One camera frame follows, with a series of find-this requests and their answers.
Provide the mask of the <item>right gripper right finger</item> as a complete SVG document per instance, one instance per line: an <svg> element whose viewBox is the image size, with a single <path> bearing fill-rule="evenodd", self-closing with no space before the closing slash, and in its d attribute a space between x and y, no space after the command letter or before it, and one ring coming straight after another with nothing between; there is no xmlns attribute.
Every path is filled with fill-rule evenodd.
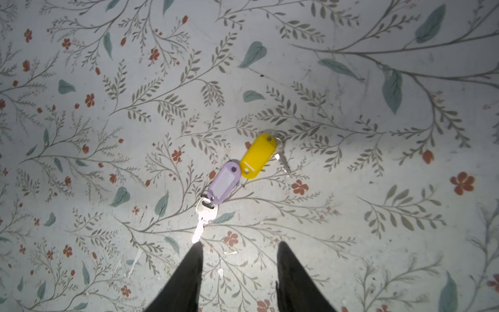
<svg viewBox="0 0 499 312"><path fill-rule="evenodd" d="M277 260L275 288L279 311L336 312L286 242L279 243Z"/></svg>

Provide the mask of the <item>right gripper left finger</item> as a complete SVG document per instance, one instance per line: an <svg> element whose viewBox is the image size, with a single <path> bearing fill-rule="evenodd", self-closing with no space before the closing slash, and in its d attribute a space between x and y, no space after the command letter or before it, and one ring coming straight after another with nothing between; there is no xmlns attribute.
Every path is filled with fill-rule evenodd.
<svg viewBox="0 0 499 312"><path fill-rule="evenodd" d="M203 271L203 245L194 243L157 297L144 310L198 311Z"/></svg>

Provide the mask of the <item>yellow key tag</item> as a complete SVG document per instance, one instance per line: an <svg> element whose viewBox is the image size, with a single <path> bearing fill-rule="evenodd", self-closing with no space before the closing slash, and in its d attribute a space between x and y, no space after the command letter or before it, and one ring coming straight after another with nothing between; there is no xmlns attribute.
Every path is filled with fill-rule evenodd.
<svg viewBox="0 0 499 312"><path fill-rule="evenodd" d="M259 135L240 161L243 178L258 176L277 148L276 139L268 133Z"/></svg>

